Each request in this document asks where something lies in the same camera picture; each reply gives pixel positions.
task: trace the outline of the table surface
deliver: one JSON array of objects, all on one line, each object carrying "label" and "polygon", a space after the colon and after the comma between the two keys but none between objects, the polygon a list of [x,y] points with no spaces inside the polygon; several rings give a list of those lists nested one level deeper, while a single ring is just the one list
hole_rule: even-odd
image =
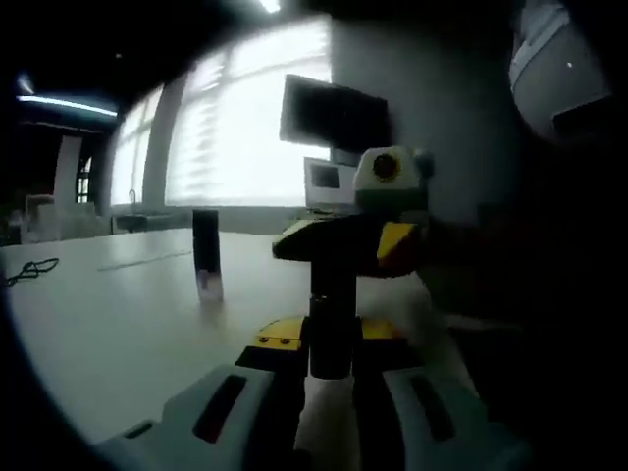
[{"label": "table surface", "polygon": [[[233,363],[258,329],[307,314],[309,264],[274,259],[273,239],[220,233],[225,299],[213,307],[196,292],[189,229],[2,250],[8,275],[30,260],[60,259],[10,288],[13,318],[44,387],[90,443],[159,420],[170,397]],[[356,304],[468,381],[416,275],[359,278]]]}]

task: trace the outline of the black cable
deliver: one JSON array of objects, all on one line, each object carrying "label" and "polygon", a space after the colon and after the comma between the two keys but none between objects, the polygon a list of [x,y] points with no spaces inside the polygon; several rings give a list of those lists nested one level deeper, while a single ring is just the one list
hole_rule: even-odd
[{"label": "black cable", "polygon": [[48,273],[59,264],[58,258],[48,258],[40,262],[28,262],[22,270],[14,277],[9,277],[5,281],[5,287],[12,287],[19,280],[35,279],[42,273]]}]

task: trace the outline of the desk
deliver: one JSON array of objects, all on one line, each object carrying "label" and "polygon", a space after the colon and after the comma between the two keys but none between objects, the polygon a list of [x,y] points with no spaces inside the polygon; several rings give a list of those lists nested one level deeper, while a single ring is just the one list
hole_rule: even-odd
[{"label": "desk", "polygon": [[[8,275],[29,260],[60,259],[10,296],[35,371],[86,440],[159,420],[168,398],[233,363],[259,328],[307,313],[309,264],[274,259],[273,239],[220,233],[225,301],[213,310],[198,300],[189,229],[3,249]],[[357,310],[396,322],[435,358],[452,344],[416,275],[358,279]]]}]

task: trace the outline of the ceiling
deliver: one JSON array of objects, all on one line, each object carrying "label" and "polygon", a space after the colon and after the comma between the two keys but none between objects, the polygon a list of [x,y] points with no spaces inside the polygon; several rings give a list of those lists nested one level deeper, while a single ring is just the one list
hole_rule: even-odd
[{"label": "ceiling", "polygon": [[[414,7],[412,15],[477,29],[494,17],[507,25],[509,2],[490,0],[472,8],[453,2],[441,1],[438,7],[426,2],[420,12]],[[282,11],[268,15],[257,0],[49,2],[20,18],[27,27],[14,40],[16,72],[28,74],[36,93],[70,92],[124,109],[151,87],[182,73],[212,45],[248,28],[311,11],[341,19],[410,15],[401,0],[377,7],[365,3],[283,0]]]}]

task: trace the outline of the window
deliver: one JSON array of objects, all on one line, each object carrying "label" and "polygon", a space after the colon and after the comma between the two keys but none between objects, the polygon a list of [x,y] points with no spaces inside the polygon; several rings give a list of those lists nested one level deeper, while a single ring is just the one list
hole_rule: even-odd
[{"label": "window", "polygon": [[78,170],[77,179],[77,203],[86,203],[89,195],[89,171],[91,170],[91,157]]},{"label": "window", "polygon": [[141,202],[148,139],[162,91],[160,86],[135,105],[120,127],[111,178],[112,206]]},{"label": "window", "polygon": [[329,23],[250,38],[187,78],[168,159],[166,204],[303,206],[305,157],[327,148],[279,140],[286,74],[331,81]]}]

